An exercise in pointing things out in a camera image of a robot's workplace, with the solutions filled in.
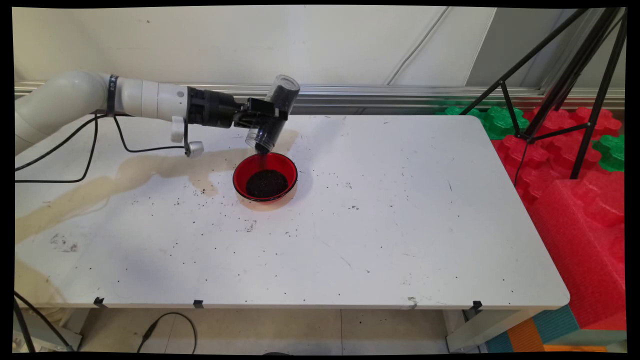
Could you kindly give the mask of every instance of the black tripod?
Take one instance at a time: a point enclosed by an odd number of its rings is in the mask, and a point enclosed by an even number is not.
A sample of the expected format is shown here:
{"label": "black tripod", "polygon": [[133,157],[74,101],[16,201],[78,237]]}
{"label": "black tripod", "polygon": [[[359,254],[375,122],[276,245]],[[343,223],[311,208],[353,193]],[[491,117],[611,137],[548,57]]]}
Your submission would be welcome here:
{"label": "black tripod", "polygon": [[[504,73],[501,77],[496,80],[489,88],[484,91],[471,105],[467,106],[460,115],[466,115],[471,109],[475,108],[484,98],[489,96],[495,89],[499,87],[502,88],[502,93],[504,94],[504,99],[507,104],[507,108],[509,109],[509,114],[511,115],[511,121],[513,122],[513,128],[515,130],[515,136],[517,138],[524,139],[527,142],[527,145],[530,143],[534,143],[536,140],[541,140],[544,138],[550,138],[551,136],[566,134],[571,131],[576,131],[580,129],[586,129],[584,132],[584,136],[582,137],[582,142],[580,143],[580,148],[578,150],[578,154],[575,158],[575,163],[573,164],[573,170],[571,172],[571,179],[577,179],[580,174],[580,168],[582,167],[582,162],[584,161],[584,156],[587,153],[587,149],[589,147],[589,142],[591,141],[591,136],[593,135],[593,130],[596,126],[596,121],[598,120],[598,116],[600,114],[600,110],[602,109],[602,103],[604,102],[604,97],[607,95],[607,89],[609,88],[609,84],[611,84],[611,78],[613,77],[613,72],[616,69],[616,65],[618,64],[618,59],[620,58],[620,53],[622,52],[622,47],[625,43],[625,39],[627,37],[627,9],[623,15],[618,19],[618,21],[614,24],[614,19],[616,15],[620,12],[621,8],[606,8],[603,13],[600,15],[600,18],[596,21],[595,25],[587,35],[587,37],[582,42],[582,45],[578,49],[578,51],[573,56],[571,62],[567,65],[564,72],[560,75],[554,86],[548,92],[545,100],[543,101],[540,109],[537,114],[534,116],[533,120],[527,129],[524,132],[520,131],[520,127],[518,126],[518,122],[516,121],[516,116],[513,111],[513,105],[511,103],[511,98],[509,98],[509,92],[507,90],[507,85],[505,81],[511,77],[522,65],[527,63],[531,58],[533,58],[540,50],[542,50],[547,44],[549,44],[553,39],[555,39],[560,33],[562,33],[569,25],[573,24],[573,22],[578,19],[583,13],[585,13],[588,9],[578,9],[576,10],[570,17],[568,17],[560,26],[558,26],[555,30],[553,30],[549,35],[547,35],[544,40],[542,40],[536,47],[531,49],[529,53],[527,53],[520,61],[518,61],[513,67],[511,67],[507,72]],[[593,104],[593,109],[591,110],[591,115],[589,116],[589,121],[585,124],[579,124],[576,126],[568,127],[566,129],[554,131],[553,133],[544,134],[541,136],[536,136],[536,132],[542,125],[542,122],[545,120],[545,117],[549,113],[549,111],[555,107],[555,110],[559,110],[564,100],[569,95],[572,87],[575,82],[578,80],[578,77],[587,66],[589,61],[591,61],[593,55],[598,51],[604,40],[607,38],[610,32],[613,31],[615,26],[621,22],[620,28],[618,29],[618,36],[616,37],[616,41],[613,45],[613,49],[611,50],[611,55],[609,56],[609,62],[607,63],[607,67],[605,68],[604,75],[602,76],[602,81],[600,82],[600,87],[598,88],[598,93],[596,95],[595,102]]]}

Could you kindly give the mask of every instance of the tiled floor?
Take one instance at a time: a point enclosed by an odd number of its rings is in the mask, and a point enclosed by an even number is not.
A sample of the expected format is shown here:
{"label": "tiled floor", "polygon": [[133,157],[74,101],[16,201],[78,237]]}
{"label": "tiled floor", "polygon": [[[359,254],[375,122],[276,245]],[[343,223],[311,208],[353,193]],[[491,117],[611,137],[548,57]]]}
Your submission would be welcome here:
{"label": "tiled floor", "polygon": [[[135,352],[149,325],[170,309],[93,309],[81,351]],[[446,354],[441,311],[178,309],[198,332],[197,354]],[[190,353],[187,320],[165,316],[142,352]]]}

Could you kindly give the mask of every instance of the black wire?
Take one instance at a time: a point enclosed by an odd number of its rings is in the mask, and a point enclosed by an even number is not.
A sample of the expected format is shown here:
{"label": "black wire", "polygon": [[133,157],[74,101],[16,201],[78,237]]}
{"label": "black wire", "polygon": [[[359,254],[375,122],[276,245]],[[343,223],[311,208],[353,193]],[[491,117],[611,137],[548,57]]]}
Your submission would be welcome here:
{"label": "black wire", "polygon": [[39,157],[35,158],[34,160],[31,160],[28,163],[15,168],[15,171],[18,172],[18,171],[22,170],[23,168],[30,167],[31,165],[37,163],[38,161],[46,158],[49,155],[51,155],[52,152],[58,150],[62,145],[65,145],[69,140],[71,140],[75,135],[77,135],[80,132],[80,130],[84,129],[85,126],[87,126],[87,125],[91,124],[91,122],[96,121],[97,119],[101,119],[101,118],[103,118],[105,116],[107,116],[107,115],[100,115],[100,116],[96,115],[92,119],[87,120],[86,122],[84,122],[84,124],[80,125],[76,130],[74,130],[74,132],[71,133],[71,135],[67,136],[67,138],[64,139],[61,143],[59,143],[58,145],[54,146],[53,149],[45,152],[44,154],[40,155]]}
{"label": "black wire", "polygon": [[[38,309],[36,309],[35,306],[31,305],[31,303],[28,302],[27,299],[22,297],[22,295],[18,294],[18,292],[15,290],[13,291],[13,295],[18,299],[20,299],[20,301],[22,301],[25,305],[27,305],[31,310],[33,310],[33,312],[36,313],[36,315],[38,315],[38,317],[41,318],[42,321],[44,321],[47,324],[47,326],[51,329],[51,331],[53,331],[53,333],[58,337],[58,339],[62,341],[62,343],[65,345],[68,351],[75,351],[74,348],[71,347],[71,345],[69,345],[69,342],[67,342],[67,339],[65,339],[64,336],[60,334],[60,332],[56,329],[56,327],[53,326],[53,324],[50,321],[48,321],[48,319]],[[15,298],[13,298],[13,301],[14,301],[13,306],[15,307],[15,305],[17,304],[17,302],[15,301]]]}
{"label": "black wire", "polygon": [[[30,162],[19,166],[17,168],[15,168],[15,171],[18,172],[26,167],[30,167],[31,165],[37,163],[38,161],[46,158],[47,156],[49,156],[50,154],[52,154],[54,151],[58,150],[62,145],[65,145],[69,140],[71,140],[75,135],[77,135],[80,130],[84,129],[84,127],[86,127],[88,124],[91,124],[91,122],[95,121],[95,130],[93,132],[93,143],[91,145],[91,152],[89,153],[89,161],[87,161],[86,163],[86,168],[84,169],[84,174],[82,175],[81,178],[76,179],[76,180],[16,180],[16,183],[53,183],[53,184],[57,184],[57,183],[79,183],[80,181],[84,180],[86,178],[87,173],[89,172],[89,167],[91,166],[91,160],[93,159],[93,151],[95,150],[95,143],[98,140],[98,119],[102,119],[104,117],[107,117],[107,115],[96,115],[94,116],[92,119],[87,120],[84,124],[80,125],[76,130],[74,130],[73,133],[71,133],[71,135],[69,135],[66,139],[64,139],[61,143],[59,143],[58,145],[56,145],[55,147],[53,147],[51,150],[47,151],[46,153],[40,155],[39,157],[37,157],[34,160],[31,160]],[[156,150],[163,150],[163,149],[185,149],[185,146],[165,146],[165,147],[153,147],[151,149],[142,149],[142,150],[131,150],[130,148],[127,147],[127,144],[124,141],[124,135],[122,134],[122,129],[120,128],[120,123],[118,123],[118,119],[115,117],[115,115],[113,116],[113,120],[116,123],[116,127],[118,128],[118,132],[120,133],[120,139],[122,141],[122,145],[124,146],[125,150],[128,152],[145,152],[145,151],[156,151]]]}
{"label": "black wire", "polygon": [[[95,150],[95,142],[98,140],[98,119],[100,117],[94,117],[93,119],[91,119],[90,121],[94,121],[94,130],[93,130],[93,143],[91,144],[91,152],[89,153],[89,161],[86,162],[86,167],[84,168],[84,173],[82,175],[82,177],[80,177],[79,179],[76,180],[16,180],[16,183],[47,183],[47,184],[68,184],[68,183],[79,183],[80,181],[84,180],[86,178],[87,173],[89,172],[89,167],[91,166],[91,159],[93,159],[93,151]],[[78,129],[76,129],[76,131],[82,130],[82,127],[84,127],[86,123],[82,124],[81,127],[79,127]],[[58,144],[54,149],[52,149],[52,151],[48,151],[46,155],[49,155],[50,153],[52,153],[53,151],[57,150],[58,148],[60,148],[62,145],[64,145],[68,139],[71,139],[73,136],[75,136],[77,134],[77,132],[74,131],[74,133],[72,133],[69,137],[67,137],[67,139],[65,139],[65,141],[61,142],[60,144]]]}
{"label": "black wire", "polygon": [[18,324],[20,325],[20,331],[22,331],[22,336],[24,337],[24,342],[27,343],[27,348],[29,352],[36,352],[36,348],[33,346],[33,341],[31,340],[31,334],[29,333],[29,328],[27,328],[27,323],[24,322],[24,316],[22,315],[22,310],[20,310],[20,306],[18,302],[13,298],[13,312],[15,313],[15,317],[18,318]]}
{"label": "black wire", "polygon": [[153,147],[151,149],[141,149],[141,150],[131,150],[127,147],[127,143],[124,141],[124,135],[122,134],[122,129],[120,128],[120,123],[118,122],[118,118],[113,115],[113,121],[116,122],[116,127],[118,128],[118,132],[120,133],[120,139],[122,140],[122,146],[124,149],[129,152],[145,152],[145,151],[156,151],[156,150],[164,150],[164,149],[184,149],[184,146],[163,146],[163,147]]}
{"label": "black wire", "polygon": [[524,152],[522,153],[522,160],[520,160],[520,165],[518,166],[518,170],[516,170],[516,176],[513,179],[513,187],[516,187],[518,183],[518,173],[520,172],[520,168],[522,167],[522,163],[524,162],[524,157],[527,155],[527,147],[529,146],[529,142],[524,145]]}
{"label": "black wire", "polygon": [[144,345],[147,340],[149,339],[149,337],[151,337],[151,334],[154,333],[154,330],[156,329],[156,325],[158,324],[158,322],[160,321],[160,319],[162,319],[163,317],[165,317],[166,315],[180,315],[183,318],[187,319],[187,321],[191,324],[191,328],[193,329],[193,351],[191,351],[192,354],[195,354],[196,352],[196,347],[198,346],[198,333],[196,332],[196,325],[193,324],[193,321],[191,321],[190,318],[188,318],[186,315],[180,314],[180,313],[166,313],[166,314],[162,314],[160,315],[160,317],[158,319],[156,319],[147,329],[147,331],[145,332],[144,336],[142,337],[142,342],[140,343],[140,346],[138,346],[138,350],[136,352],[140,352],[140,349],[142,348],[142,345]]}

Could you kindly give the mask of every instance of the black seeds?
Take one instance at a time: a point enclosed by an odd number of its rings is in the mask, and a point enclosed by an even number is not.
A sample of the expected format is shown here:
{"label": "black seeds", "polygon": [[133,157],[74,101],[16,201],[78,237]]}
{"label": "black seeds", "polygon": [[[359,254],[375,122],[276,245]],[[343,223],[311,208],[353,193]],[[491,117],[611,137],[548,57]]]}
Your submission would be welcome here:
{"label": "black seeds", "polygon": [[276,170],[261,170],[246,182],[246,193],[252,197],[273,197],[289,187],[287,178]]}

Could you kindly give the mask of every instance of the red glass bowl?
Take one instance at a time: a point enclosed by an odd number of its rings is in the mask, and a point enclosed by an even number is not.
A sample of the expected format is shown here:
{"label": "red glass bowl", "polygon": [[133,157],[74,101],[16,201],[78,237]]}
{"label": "red glass bowl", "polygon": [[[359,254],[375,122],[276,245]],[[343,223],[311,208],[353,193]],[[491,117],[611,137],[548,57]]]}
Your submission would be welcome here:
{"label": "red glass bowl", "polygon": [[[251,176],[260,170],[276,170],[287,178],[289,186],[287,189],[273,197],[252,197],[246,193],[246,182]],[[266,159],[262,160],[259,154],[251,155],[244,159],[234,170],[234,188],[238,194],[245,199],[252,201],[274,201],[286,195],[298,180],[298,169],[296,164],[288,157],[277,152],[266,154]]]}

